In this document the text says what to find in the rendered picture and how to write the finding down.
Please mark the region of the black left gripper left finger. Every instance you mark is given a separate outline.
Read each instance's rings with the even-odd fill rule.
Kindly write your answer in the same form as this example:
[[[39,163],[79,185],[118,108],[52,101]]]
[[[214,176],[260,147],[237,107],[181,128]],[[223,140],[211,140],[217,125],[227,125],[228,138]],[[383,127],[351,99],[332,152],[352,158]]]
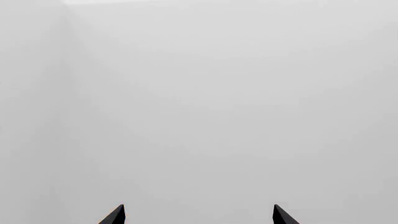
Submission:
[[[98,224],[124,224],[125,219],[124,205],[119,205]]]

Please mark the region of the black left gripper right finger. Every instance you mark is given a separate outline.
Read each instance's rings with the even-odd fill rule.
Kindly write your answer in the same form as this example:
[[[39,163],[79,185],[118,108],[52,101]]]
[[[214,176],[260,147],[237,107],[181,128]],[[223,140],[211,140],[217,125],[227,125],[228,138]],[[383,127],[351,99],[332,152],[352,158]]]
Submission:
[[[300,224],[277,204],[273,208],[272,220],[274,224]]]

